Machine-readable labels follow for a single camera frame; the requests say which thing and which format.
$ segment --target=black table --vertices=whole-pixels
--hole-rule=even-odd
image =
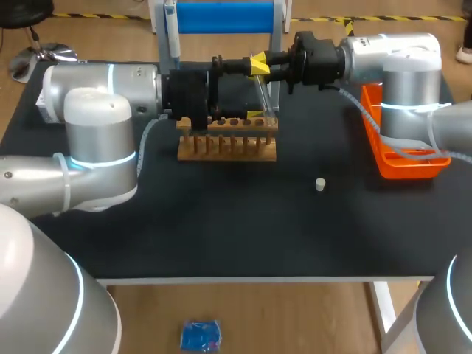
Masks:
[[[48,65],[37,65],[1,154],[68,153],[64,128],[42,123],[35,107]],[[223,103],[254,96],[243,77],[221,83]],[[277,163],[232,164],[178,162],[175,124],[159,123],[132,200],[33,222],[100,279],[432,276],[472,244],[472,167],[385,181],[361,119],[334,91],[297,86],[289,96],[282,85]],[[135,121],[136,144],[145,125]]]

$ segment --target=blue panel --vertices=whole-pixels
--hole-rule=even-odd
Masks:
[[[274,3],[178,2],[181,34],[272,33]]]

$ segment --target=orange plastic tray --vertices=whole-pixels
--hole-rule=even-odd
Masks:
[[[379,125],[381,124],[381,101],[381,85],[372,84],[362,86],[361,103]],[[451,158],[432,160],[405,159],[396,154],[396,152],[380,140],[378,133],[365,118],[363,121],[378,169],[381,175],[386,179],[434,178],[442,169],[446,168],[451,163]],[[432,150],[407,149],[403,150],[403,152],[413,155],[428,155],[434,153]]]

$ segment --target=floor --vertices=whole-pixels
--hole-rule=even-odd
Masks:
[[[57,12],[148,15],[146,3],[134,0],[57,0]],[[320,15],[461,15],[460,0],[294,0],[293,17]],[[469,100],[472,67],[454,61],[464,23],[447,21],[355,22],[356,35],[431,32],[442,46],[443,68],[457,101]],[[336,43],[343,26],[328,22],[293,23],[284,47],[297,30],[314,31]],[[81,59],[158,60],[148,22],[52,18],[37,26],[44,42],[74,47]],[[213,55],[238,58],[264,50],[265,35],[187,35],[181,39],[182,60],[209,60]],[[14,112],[23,85],[7,76],[12,56],[27,46],[22,30],[5,30],[0,52],[0,137]],[[397,313],[416,288],[414,282],[389,284]],[[361,283],[231,284],[115,287],[123,320],[121,354],[178,353],[185,319],[219,319],[223,353],[374,354],[378,335]]]

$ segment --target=white bottle cap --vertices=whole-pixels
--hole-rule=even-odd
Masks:
[[[318,192],[321,192],[325,188],[326,181],[323,178],[317,178],[315,182],[316,182],[316,190]]]

